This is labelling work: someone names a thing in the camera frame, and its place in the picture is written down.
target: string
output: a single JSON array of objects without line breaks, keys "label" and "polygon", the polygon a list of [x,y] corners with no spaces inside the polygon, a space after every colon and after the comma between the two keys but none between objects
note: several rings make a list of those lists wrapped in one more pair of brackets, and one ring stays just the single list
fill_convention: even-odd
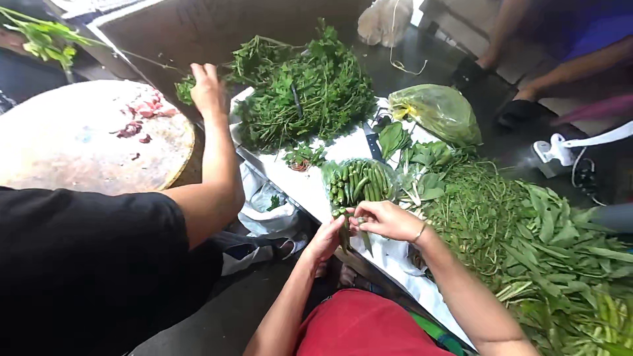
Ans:
[{"label": "string", "polygon": [[[394,6],[394,16],[393,16],[393,19],[391,21],[391,34],[392,35],[394,34],[394,29],[396,27],[396,9],[398,8],[398,3],[399,2],[400,2],[400,0],[396,0],[396,5]],[[404,68],[404,64],[402,64],[402,62],[394,61],[392,59],[393,54],[394,54],[394,46],[393,45],[394,44],[391,44],[391,49],[389,50],[389,63],[391,63],[391,65],[394,66],[395,68],[400,69],[403,72],[413,74],[413,75],[420,75],[422,73],[422,71],[424,70],[424,68],[427,67],[427,62],[429,60],[424,60],[424,66],[422,66],[422,69],[420,69],[419,72],[415,73],[415,72],[408,71],[407,69]]]}]

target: bundle of okra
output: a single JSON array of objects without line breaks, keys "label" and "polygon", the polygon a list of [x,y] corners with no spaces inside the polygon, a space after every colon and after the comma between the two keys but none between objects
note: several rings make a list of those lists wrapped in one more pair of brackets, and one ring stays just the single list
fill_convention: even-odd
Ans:
[{"label": "bundle of okra", "polygon": [[[382,201],[393,199],[399,189],[394,186],[390,168],[376,160],[356,158],[340,164],[326,163],[323,176],[326,189],[329,190],[332,216],[336,219],[340,215],[349,215],[346,207],[355,207],[363,200]],[[348,223],[339,230],[339,239],[343,251],[349,249]],[[369,240],[363,236],[365,246]]]}]

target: yellow tag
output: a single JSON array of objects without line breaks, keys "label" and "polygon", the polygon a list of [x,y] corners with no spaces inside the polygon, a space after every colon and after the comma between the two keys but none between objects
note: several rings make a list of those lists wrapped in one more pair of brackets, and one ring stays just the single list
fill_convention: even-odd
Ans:
[{"label": "yellow tag", "polygon": [[393,118],[394,120],[402,120],[402,118],[406,115],[406,114],[411,114],[412,116],[416,116],[418,111],[412,107],[409,104],[403,104],[400,106],[404,106],[404,109],[399,109],[399,110],[394,110],[393,112]]}]

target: black shoe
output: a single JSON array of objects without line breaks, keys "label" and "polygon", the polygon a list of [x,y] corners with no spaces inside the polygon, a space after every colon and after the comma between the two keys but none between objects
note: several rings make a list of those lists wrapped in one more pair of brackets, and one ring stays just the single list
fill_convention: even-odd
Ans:
[{"label": "black shoe", "polygon": [[497,115],[497,124],[516,129],[519,123],[539,118],[542,114],[541,104],[529,100],[513,100],[505,104]]},{"label": "black shoe", "polygon": [[457,90],[464,90],[492,72],[493,69],[483,69],[471,58],[465,57],[451,75],[451,81]]}]

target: bracelet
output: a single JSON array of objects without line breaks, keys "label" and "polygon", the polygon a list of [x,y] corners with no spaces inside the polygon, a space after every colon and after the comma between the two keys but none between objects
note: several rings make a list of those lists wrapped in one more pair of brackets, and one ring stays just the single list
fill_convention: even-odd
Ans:
[{"label": "bracelet", "polygon": [[418,241],[418,239],[420,238],[420,236],[422,236],[422,233],[424,232],[424,229],[427,228],[427,223],[424,223],[424,226],[422,226],[422,229],[420,230],[420,232],[418,232],[418,236],[415,236],[415,239],[413,239],[413,241],[411,241],[411,243],[416,243]]}]

